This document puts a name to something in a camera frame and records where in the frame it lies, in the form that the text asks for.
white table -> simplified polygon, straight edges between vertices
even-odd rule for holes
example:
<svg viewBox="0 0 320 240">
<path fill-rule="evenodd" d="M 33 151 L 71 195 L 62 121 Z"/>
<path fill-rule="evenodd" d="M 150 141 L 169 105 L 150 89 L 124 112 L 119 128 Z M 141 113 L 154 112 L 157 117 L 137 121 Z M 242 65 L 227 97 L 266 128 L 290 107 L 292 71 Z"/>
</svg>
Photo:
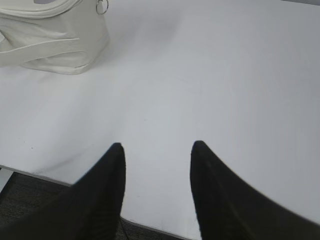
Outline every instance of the white table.
<svg viewBox="0 0 320 240">
<path fill-rule="evenodd" d="M 204 140 L 266 196 L 320 224 L 320 7 L 117 0 L 89 72 L 0 69 L 0 165 L 72 184 L 125 147 L 122 216 L 200 239 L 190 151 Z"/>
</svg>

bag handle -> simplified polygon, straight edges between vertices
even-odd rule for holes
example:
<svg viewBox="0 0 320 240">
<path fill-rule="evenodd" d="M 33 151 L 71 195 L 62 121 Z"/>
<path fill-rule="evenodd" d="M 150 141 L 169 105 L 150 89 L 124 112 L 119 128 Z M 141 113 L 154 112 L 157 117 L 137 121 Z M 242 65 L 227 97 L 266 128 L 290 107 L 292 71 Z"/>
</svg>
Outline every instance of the bag handle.
<svg viewBox="0 0 320 240">
<path fill-rule="evenodd" d="M 0 52 L 0 67 L 48 58 L 59 54 L 83 51 L 79 38 L 58 39 Z"/>
</svg>

white handbag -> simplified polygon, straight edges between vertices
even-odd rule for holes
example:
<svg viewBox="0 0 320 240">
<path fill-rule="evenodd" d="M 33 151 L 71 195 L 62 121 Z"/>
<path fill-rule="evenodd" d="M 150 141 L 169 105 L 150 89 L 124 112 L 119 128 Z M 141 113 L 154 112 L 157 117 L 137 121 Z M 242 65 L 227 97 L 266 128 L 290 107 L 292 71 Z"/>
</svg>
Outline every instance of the white handbag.
<svg viewBox="0 0 320 240">
<path fill-rule="evenodd" d="M 104 51 L 108 0 L 0 0 L 0 67 L 87 71 Z"/>
</svg>

metal ring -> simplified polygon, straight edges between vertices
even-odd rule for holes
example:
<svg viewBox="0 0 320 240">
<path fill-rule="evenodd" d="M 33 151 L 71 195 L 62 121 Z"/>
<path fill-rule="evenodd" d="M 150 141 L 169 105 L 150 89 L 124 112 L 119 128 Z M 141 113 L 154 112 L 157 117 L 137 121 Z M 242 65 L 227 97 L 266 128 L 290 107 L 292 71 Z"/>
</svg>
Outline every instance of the metal ring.
<svg viewBox="0 0 320 240">
<path fill-rule="evenodd" d="M 99 10 L 99 4 L 100 4 L 100 3 L 103 4 L 103 2 L 106 2 L 106 9 L 105 9 L 103 12 L 100 12 L 100 10 Z M 109 0 L 98 0 L 98 1 L 96 2 L 96 12 L 97 12 L 99 15 L 105 14 L 105 13 L 108 11 L 108 9 L 109 9 Z"/>
</svg>

dark carpet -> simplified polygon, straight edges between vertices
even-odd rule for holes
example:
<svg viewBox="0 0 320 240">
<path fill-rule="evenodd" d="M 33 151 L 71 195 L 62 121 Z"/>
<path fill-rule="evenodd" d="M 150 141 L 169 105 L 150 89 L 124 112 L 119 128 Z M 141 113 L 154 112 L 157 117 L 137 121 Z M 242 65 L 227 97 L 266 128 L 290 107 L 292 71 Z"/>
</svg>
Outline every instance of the dark carpet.
<svg viewBox="0 0 320 240">
<path fill-rule="evenodd" d="M 0 193 L 0 226 L 5 226 L 54 199 L 67 186 L 14 173 Z M 121 220 L 115 240 L 179 240 Z"/>
</svg>

